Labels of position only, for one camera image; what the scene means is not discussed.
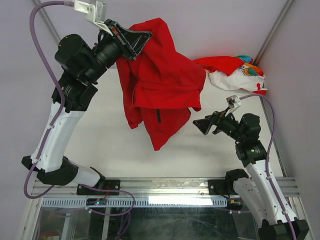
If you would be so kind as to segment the red zip jacket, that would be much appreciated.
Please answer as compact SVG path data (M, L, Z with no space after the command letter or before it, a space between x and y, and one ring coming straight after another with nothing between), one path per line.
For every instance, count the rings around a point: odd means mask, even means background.
M176 51L167 23L154 18L130 27L150 31L152 37L136 60L116 62L123 92L123 108L131 129L143 123L155 151L164 146L200 111L206 72Z

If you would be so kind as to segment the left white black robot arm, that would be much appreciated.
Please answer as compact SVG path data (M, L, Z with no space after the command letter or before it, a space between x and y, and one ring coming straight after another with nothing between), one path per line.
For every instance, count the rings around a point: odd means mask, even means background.
M73 182L87 185L96 195L105 188L105 177L100 172L77 165L64 153L77 123L98 91L95 86L98 79L119 58L136 60L153 35L150 31L123 28L111 19L105 25L107 29L100 30L93 48L78 34L69 34L58 44L54 58L63 73L51 97L49 119L36 150L21 160L28 170L37 173L43 184L65 186Z

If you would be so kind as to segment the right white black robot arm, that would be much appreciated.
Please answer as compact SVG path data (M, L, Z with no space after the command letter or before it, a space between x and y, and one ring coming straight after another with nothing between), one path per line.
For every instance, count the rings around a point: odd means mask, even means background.
M303 240L310 228L288 204L259 140L260 117L246 113L240 121L226 111L215 111L192 122L204 135L224 133L235 141L235 152L244 168L229 170L223 182L229 194L238 194L258 225L261 240Z

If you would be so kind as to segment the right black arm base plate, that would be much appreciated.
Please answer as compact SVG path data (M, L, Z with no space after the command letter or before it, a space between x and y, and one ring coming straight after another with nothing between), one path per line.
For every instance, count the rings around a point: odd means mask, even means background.
M224 198L229 198L234 192L228 187L225 179L209 179L208 194L210 196L217 195Z

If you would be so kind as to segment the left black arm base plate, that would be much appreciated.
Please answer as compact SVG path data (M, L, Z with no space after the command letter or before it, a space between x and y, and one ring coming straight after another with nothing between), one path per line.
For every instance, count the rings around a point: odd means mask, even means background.
M118 196L121 187L120 179L105 179L95 186L79 184L76 189L78 196Z

